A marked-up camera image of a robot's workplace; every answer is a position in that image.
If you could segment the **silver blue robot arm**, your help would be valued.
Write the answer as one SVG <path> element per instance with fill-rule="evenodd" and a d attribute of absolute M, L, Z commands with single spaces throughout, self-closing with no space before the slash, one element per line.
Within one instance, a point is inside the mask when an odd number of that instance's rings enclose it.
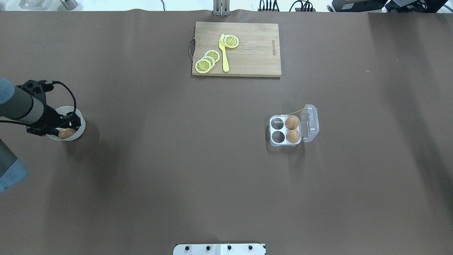
<path fill-rule="evenodd" d="M 61 85 L 69 92 L 73 106 L 55 109 L 47 104 L 46 94 L 55 85 Z M 57 141 L 73 141 L 84 133 L 86 121 L 77 107 L 73 92 L 63 82 L 29 80 L 14 86 L 7 79 L 1 79 L 0 92 L 2 123 L 25 126 L 29 134 L 49 136 Z"/>

